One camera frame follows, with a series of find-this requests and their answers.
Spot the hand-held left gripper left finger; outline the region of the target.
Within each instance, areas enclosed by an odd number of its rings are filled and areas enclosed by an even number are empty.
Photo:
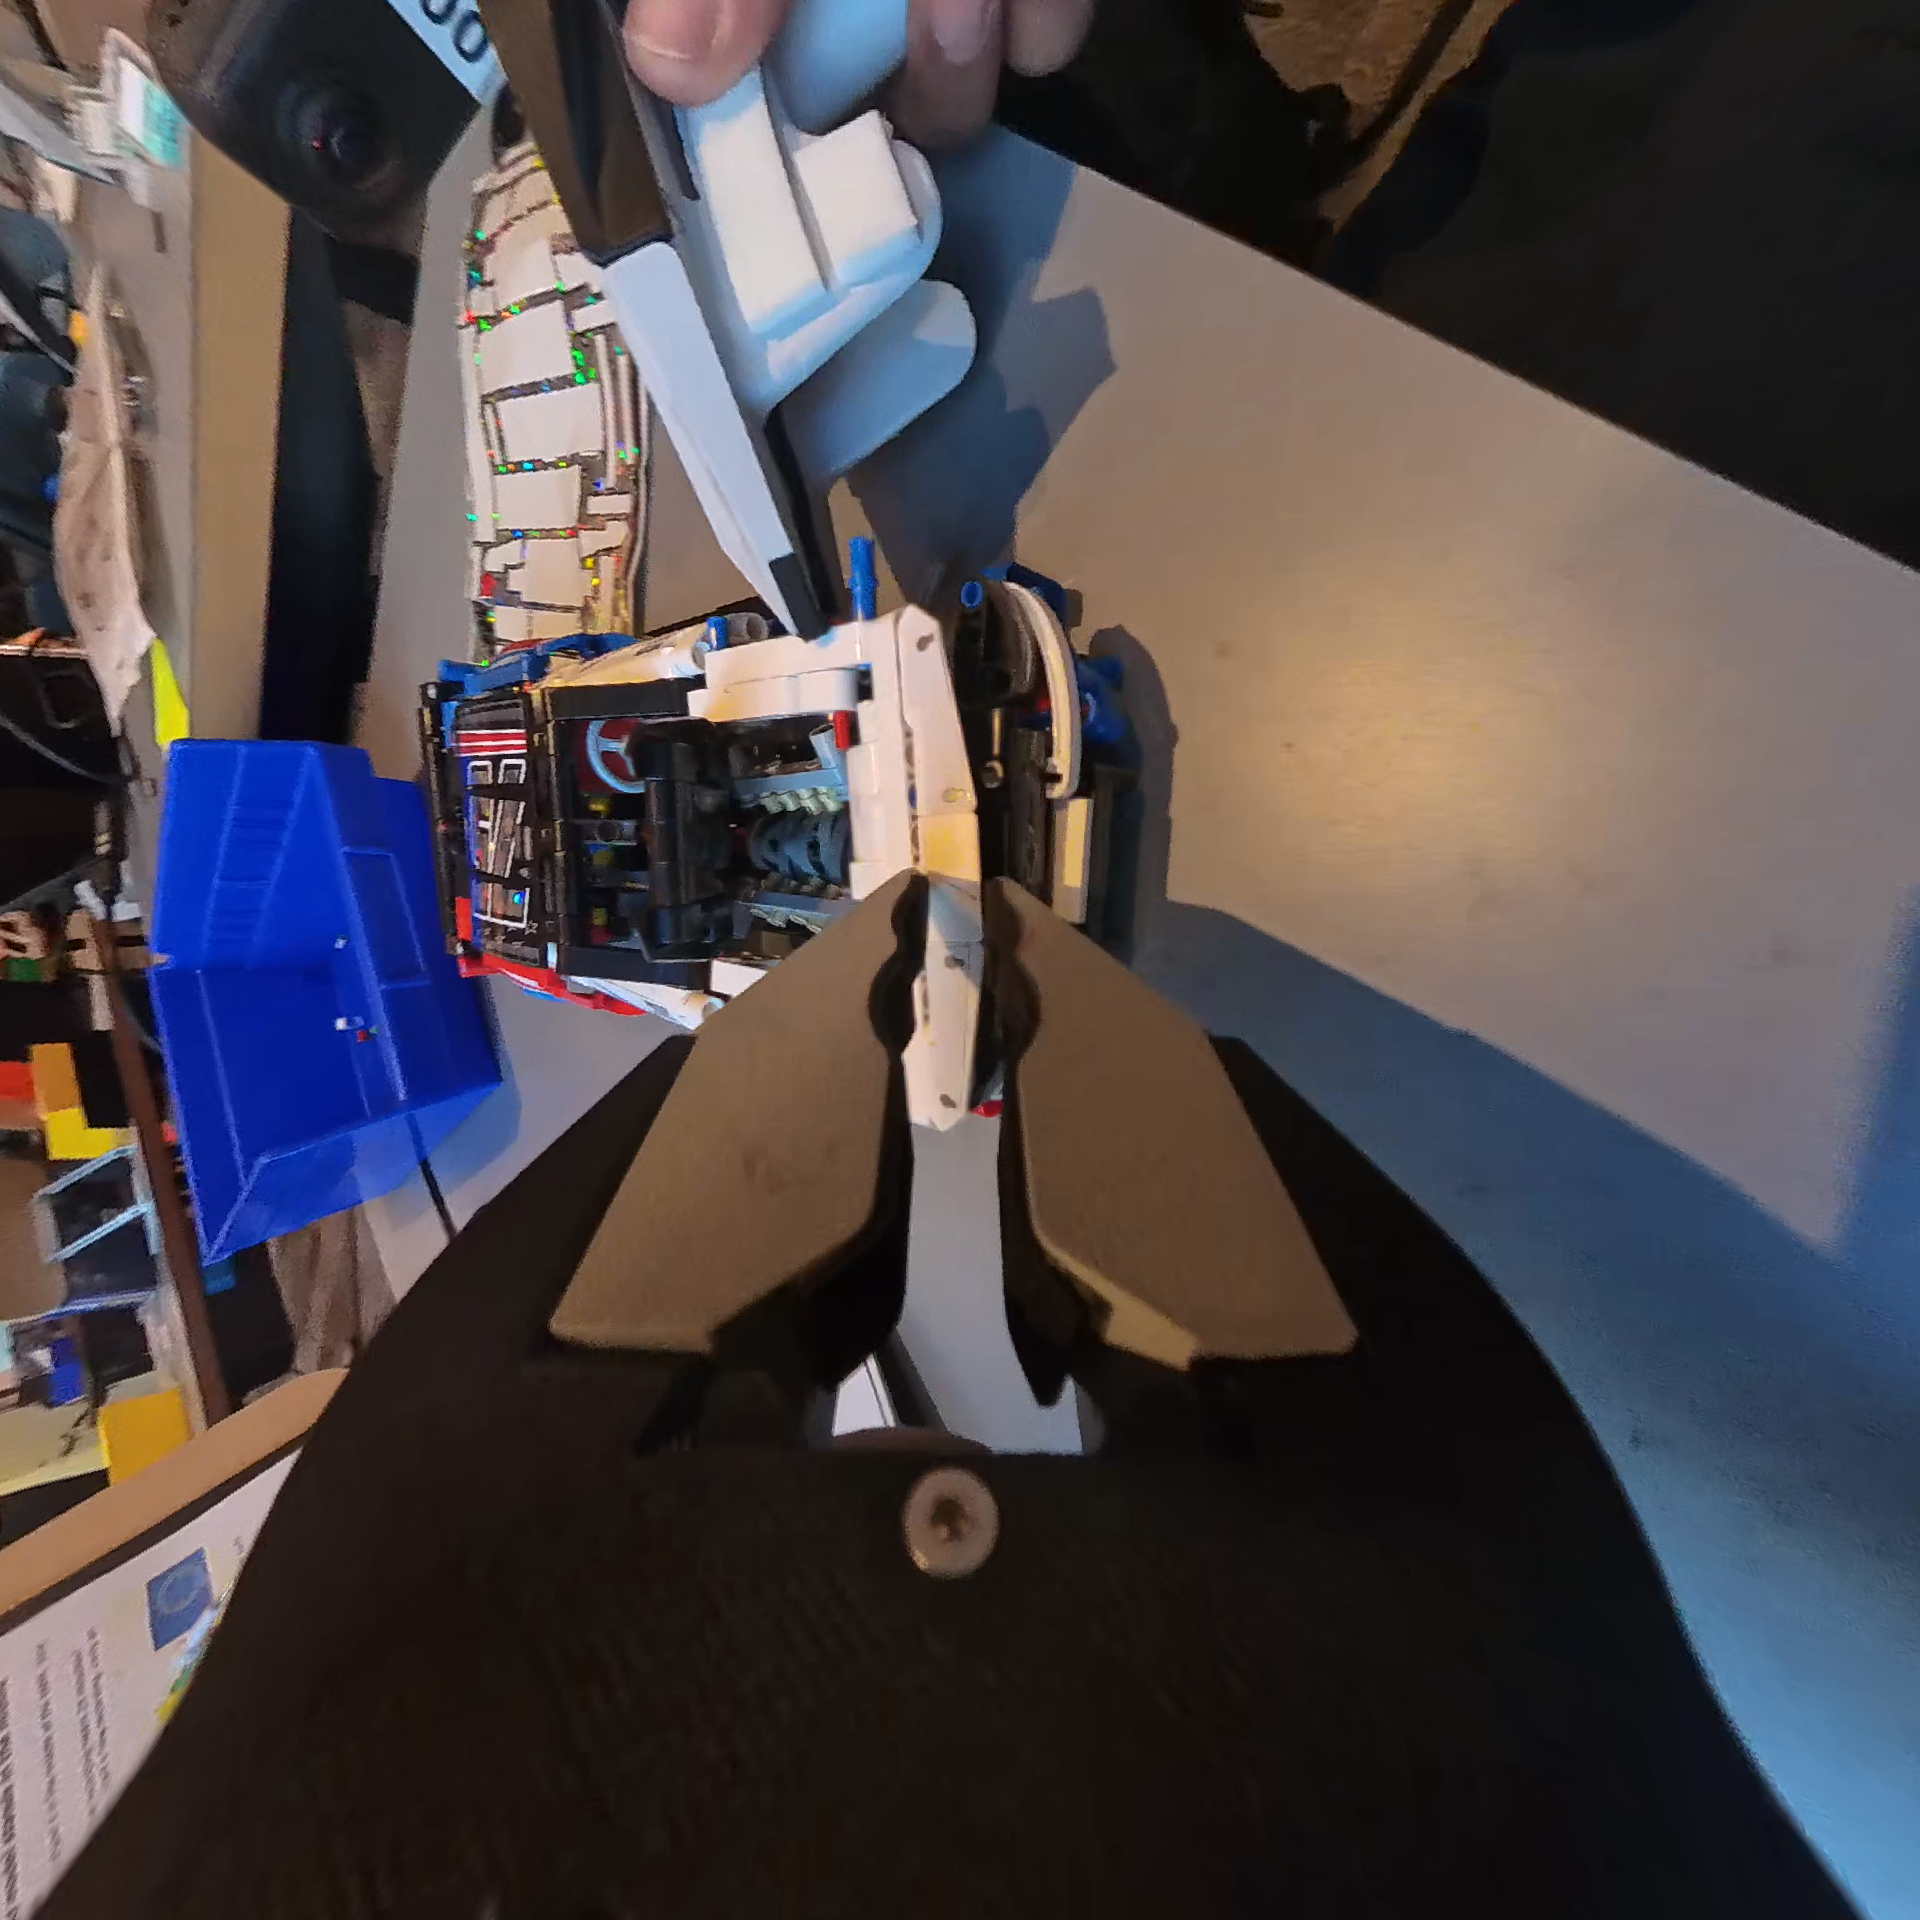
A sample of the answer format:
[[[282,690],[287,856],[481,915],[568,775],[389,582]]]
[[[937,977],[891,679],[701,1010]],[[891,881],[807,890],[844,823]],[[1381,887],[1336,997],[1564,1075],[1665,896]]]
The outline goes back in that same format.
[[[557,1343],[715,1354],[880,1225],[909,1174],[920,968],[922,881],[901,873],[701,1027],[548,1319]]]

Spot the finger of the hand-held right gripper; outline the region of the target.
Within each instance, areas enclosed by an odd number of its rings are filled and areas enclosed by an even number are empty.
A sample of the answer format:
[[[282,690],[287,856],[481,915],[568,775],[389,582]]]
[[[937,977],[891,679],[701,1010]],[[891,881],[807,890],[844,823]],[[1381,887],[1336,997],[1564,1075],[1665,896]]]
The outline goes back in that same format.
[[[732,387],[681,254],[655,241],[599,273],[715,542],[792,633],[824,639],[845,611],[842,576],[794,465]]]

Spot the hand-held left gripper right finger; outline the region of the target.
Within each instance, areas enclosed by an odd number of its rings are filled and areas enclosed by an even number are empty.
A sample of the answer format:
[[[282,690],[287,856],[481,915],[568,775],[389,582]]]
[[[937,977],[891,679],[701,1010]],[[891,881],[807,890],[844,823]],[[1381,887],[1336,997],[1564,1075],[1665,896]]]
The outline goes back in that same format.
[[[988,896],[1001,1194],[1095,1337],[1168,1369],[1357,1331],[1205,1029],[1012,881]]]

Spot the holographic sticker sheet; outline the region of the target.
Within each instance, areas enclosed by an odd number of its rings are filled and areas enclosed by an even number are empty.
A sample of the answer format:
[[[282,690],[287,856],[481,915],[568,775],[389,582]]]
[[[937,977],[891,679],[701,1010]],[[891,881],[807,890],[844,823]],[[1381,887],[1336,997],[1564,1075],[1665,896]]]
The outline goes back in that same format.
[[[497,145],[471,190],[456,321],[474,658],[636,639],[655,408],[527,133]]]

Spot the white toy brick panel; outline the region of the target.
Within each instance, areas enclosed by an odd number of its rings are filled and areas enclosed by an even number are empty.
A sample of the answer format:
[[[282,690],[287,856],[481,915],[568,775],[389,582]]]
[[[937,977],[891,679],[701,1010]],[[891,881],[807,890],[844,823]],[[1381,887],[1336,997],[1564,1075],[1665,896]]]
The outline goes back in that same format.
[[[975,1110],[986,969],[977,778],[940,622],[896,619],[898,703],[908,758],[909,862],[927,881],[914,1031],[904,1050],[908,1117],[948,1133]]]

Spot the toy brick race car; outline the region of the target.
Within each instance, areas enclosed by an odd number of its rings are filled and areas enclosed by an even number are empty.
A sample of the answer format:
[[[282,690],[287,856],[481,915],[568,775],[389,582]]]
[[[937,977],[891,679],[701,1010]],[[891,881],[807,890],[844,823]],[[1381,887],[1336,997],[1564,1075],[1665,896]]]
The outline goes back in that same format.
[[[679,631],[444,663],[420,687],[442,920],[465,977],[697,1029],[917,873],[896,663],[912,609],[877,611],[873,539],[850,539],[849,569],[853,615],[824,639],[752,601]],[[1136,773],[1122,661],[1072,635],[1075,595],[1015,563],[964,578],[951,617],[932,617],[984,885],[1015,881],[1106,939],[1113,818]],[[988,942],[972,1113],[995,1117],[986,1006]]]

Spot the grey desk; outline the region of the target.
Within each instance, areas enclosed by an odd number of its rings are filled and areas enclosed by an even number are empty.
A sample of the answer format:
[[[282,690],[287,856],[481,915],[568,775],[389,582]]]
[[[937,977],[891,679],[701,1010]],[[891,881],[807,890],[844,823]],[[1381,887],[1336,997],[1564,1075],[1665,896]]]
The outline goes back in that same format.
[[[937,173],[981,357],[839,533],[1084,595],[1141,973],[1501,1289],[1916,1915],[1916,575],[1018,135]]]

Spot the person's right hand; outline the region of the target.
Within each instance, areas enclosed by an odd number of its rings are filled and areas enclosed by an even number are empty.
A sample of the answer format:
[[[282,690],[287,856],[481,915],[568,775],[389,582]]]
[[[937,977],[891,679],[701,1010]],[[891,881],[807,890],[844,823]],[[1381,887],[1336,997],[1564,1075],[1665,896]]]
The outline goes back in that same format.
[[[626,61],[663,101],[708,106],[771,51],[788,11],[788,3],[631,3]],[[1060,72],[1093,14],[1093,3],[912,3],[884,112],[922,150],[964,145],[992,121],[1001,72]]]

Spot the neighbouring table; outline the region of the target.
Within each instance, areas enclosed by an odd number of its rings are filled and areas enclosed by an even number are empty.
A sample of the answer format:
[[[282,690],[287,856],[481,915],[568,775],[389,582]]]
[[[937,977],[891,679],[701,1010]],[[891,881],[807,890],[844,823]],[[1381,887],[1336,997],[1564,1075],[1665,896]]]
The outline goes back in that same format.
[[[113,281],[135,415],[144,609],[192,736],[252,736],[272,576],[289,209],[192,129],[156,157],[117,94],[5,62],[5,648],[88,665],[55,576],[66,392],[84,281]],[[149,667],[113,728],[164,775]]]

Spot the blue storage bin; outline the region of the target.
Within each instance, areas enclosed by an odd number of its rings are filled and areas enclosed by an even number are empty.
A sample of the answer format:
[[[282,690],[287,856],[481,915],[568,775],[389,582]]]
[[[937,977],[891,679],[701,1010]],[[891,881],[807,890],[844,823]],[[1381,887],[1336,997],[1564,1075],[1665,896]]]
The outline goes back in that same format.
[[[425,798],[356,747],[178,741],[149,929],[205,1264],[391,1194],[501,1086]]]

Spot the printed paper sheet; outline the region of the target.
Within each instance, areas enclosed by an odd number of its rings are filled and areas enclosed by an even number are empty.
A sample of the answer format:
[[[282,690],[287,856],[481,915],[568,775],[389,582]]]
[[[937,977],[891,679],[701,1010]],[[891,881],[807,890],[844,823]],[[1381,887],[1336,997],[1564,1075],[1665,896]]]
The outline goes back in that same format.
[[[144,609],[147,539],[138,513],[135,415],[128,357],[114,329],[109,274],[84,281],[84,339],[66,392],[55,582],[71,633],[103,695],[113,728],[143,677],[156,626]]]

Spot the printed instruction sheet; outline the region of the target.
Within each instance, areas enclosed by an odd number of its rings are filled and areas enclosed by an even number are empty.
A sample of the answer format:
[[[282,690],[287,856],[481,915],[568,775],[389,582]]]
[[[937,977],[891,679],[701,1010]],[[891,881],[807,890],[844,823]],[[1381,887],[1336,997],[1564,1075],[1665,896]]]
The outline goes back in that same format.
[[[169,1721],[296,1467],[149,1528],[2,1638],[2,1915],[35,1915]]]

